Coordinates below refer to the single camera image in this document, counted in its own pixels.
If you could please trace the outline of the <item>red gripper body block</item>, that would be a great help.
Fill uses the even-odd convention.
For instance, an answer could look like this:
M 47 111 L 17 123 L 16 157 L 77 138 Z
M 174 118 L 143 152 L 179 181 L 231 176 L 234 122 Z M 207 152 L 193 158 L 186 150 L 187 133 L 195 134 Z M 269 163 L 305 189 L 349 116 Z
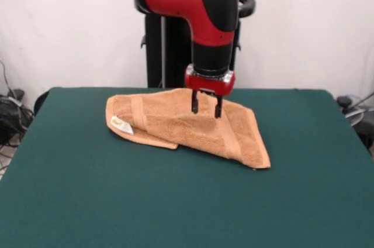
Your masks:
M 185 85 L 195 91 L 203 91 L 220 97 L 231 94 L 236 80 L 234 71 L 228 70 L 223 77 L 207 78 L 199 75 L 193 69 L 193 64 L 187 66 L 185 71 Z

